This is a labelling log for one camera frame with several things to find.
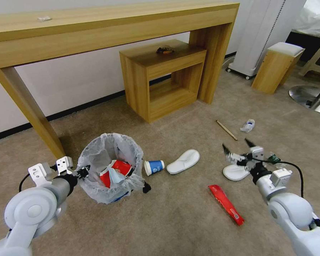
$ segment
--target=blue paper cup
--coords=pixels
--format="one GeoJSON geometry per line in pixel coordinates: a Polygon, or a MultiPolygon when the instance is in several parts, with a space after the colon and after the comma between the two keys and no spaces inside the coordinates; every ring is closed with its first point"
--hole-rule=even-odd
{"type": "Polygon", "coordinates": [[[145,161],[145,171],[147,176],[152,175],[153,173],[156,173],[158,171],[161,171],[165,168],[164,161],[145,161]]]}

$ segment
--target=red snack wrapper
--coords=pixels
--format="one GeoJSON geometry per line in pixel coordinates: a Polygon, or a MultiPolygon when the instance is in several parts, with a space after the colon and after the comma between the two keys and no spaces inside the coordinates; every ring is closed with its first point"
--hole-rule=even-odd
{"type": "MultiPolygon", "coordinates": [[[[132,166],[130,164],[121,160],[113,160],[109,166],[114,168],[119,173],[122,173],[124,176],[128,176],[132,169],[132,166]]],[[[100,173],[100,179],[107,188],[110,188],[110,177],[108,169],[105,169],[103,172],[100,173]]]]}
{"type": "Polygon", "coordinates": [[[216,198],[216,200],[224,207],[224,209],[227,211],[227,213],[235,220],[237,225],[242,225],[244,222],[244,219],[241,215],[236,211],[236,208],[233,206],[233,204],[229,201],[229,199],[226,197],[226,194],[222,190],[221,187],[218,185],[210,185],[208,186],[211,190],[212,194],[216,198]]]}

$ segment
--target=table leg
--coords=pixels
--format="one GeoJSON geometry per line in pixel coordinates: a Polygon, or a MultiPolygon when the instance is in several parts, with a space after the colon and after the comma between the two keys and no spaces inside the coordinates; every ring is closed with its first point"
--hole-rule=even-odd
{"type": "Polygon", "coordinates": [[[33,125],[56,158],[65,156],[62,144],[14,67],[0,68],[0,83],[33,125]]]}
{"type": "Polygon", "coordinates": [[[189,44],[207,49],[198,98],[211,104],[234,22],[190,32],[189,44]]]}

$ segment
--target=wooden console table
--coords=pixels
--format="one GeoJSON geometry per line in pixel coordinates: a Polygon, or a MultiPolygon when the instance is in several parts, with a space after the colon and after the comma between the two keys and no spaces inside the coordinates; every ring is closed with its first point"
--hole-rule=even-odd
{"type": "Polygon", "coordinates": [[[14,66],[190,31],[189,44],[207,49],[198,98],[211,103],[238,6],[175,0],[0,15],[0,83],[61,158],[58,136],[14,66]]]}

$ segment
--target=white slipper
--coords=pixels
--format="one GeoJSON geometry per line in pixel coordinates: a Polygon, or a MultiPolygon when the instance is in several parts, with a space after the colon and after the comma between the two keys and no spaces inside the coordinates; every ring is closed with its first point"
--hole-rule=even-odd
{"type": "Polygon", "coordinates": [[[200,158],[199,152],[195,149],[185,151],[177,160],[167,165],[166,169],[170,174],[177,174],[194,166],[200,158]]]}
{"type": "Polygon", "coordinates": [[[229,165],[223,169],[223,174],[226,178],[232,181],[239,181],[248,176],[249,172],[244,166],[229,165]]]}

